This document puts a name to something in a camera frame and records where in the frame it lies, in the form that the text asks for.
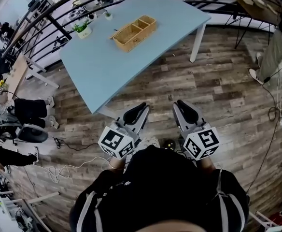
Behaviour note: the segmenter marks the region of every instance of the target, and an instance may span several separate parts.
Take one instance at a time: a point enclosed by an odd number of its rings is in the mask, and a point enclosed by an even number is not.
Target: white cube
[[[183,146],[195,160],[200,160],[214,154],[219,145],[217,130],[212,127],[189,134]]]
[[[103,152],[118,159],[127,155],[135,145],[131,137],[108,126],[103,130],[98,144]]]

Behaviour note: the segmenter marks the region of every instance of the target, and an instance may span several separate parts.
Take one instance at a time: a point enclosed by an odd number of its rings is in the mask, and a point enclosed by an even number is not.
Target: khaki pants
[[[282,59],[282,33],[275,30],[266,53],[260,59],[260,69],[256,71],[257,78],[264,82],[267,77],[272,76]]]

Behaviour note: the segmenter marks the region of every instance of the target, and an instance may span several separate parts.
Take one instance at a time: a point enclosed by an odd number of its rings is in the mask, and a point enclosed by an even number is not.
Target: tabletop
[[[270,9],[262,9],[257,5],[246,4],[243,0],[236,0],[239,5],[247,12],[247,14],[254,20],[270,23],[277,26],[280,20],[280,16],[274,14]]]
[[[104,16],[89,26],[85,39],[74,37],[60,57],[89,110],[94,113],[120,88],[189,33],[211,17],[181,0],[125,0],[112,9],[113,19]],[[157,21],[157,29],[129,53],[109,37],[115,30],[142,15]]]

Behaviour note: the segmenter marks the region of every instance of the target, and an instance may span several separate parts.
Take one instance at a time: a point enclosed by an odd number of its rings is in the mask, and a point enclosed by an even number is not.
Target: white shoe
[[[257,63],[258,63],[259,68],[261,68],[260,65],[261,65],[261,62],[262,62],[262,54],[260,52],[256,53],[256,59],[257,59]]]
[[[52,127],[54,127],[55,129],[58,129],[59,124],[58,124],[58,122],[56,121],[56,119],[55,119],[54,116],[50,115],[49,121],[51,122],[51,126],[52,126]]]
[[[256,74],[256,71],[253,70],[253,69],[249,69],[249,74],[251,75],[251,77],[253,79],[255,79],[258,83],[260,83],[261,85],[263,85],[264,83],[261,82],[258,78],[257,78],[257,74]]]
[[[34,155],[37,160],[35,162],[39,162],[39,152],[38,152],[38,148],[35,146],[35,155]]]
[[[46,106],[47,109],[50,109],[55,106],[53,96],[48,97],[47,100],[49,101],[49,104]]]

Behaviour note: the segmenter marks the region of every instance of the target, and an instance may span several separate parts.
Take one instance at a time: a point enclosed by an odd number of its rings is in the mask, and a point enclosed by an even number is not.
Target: blue table
[[[190,57],[194,62],[208,14],[180,0],[126,0],[112,9],[113,19],[101,16],[90,24],[85,39],[74,37],[60,57],[89,110],[117,118],[105,104],[129,81],[176,43],[197,29]],[[157,21],[157,30],[132,51],[117,48],[109,37],[115,29],[142,15]]]

